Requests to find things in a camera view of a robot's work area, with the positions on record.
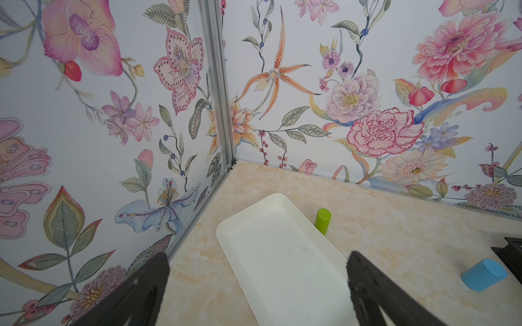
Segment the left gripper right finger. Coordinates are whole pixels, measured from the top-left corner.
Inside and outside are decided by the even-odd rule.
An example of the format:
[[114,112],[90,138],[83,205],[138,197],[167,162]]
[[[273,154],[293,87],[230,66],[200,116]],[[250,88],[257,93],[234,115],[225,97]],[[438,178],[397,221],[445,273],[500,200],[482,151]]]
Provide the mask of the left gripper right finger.
[[347,264],[347,283],[360,325],[439,325],[444,323],[416,302],[359,251]]

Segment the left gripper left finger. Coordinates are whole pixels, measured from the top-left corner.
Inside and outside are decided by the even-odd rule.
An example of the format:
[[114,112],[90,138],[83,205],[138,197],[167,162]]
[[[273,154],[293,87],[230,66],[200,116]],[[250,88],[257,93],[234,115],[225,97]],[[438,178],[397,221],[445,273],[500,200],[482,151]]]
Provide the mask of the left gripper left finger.
[[152,256],[74,325],[155,326],[170,273],[167,254]]

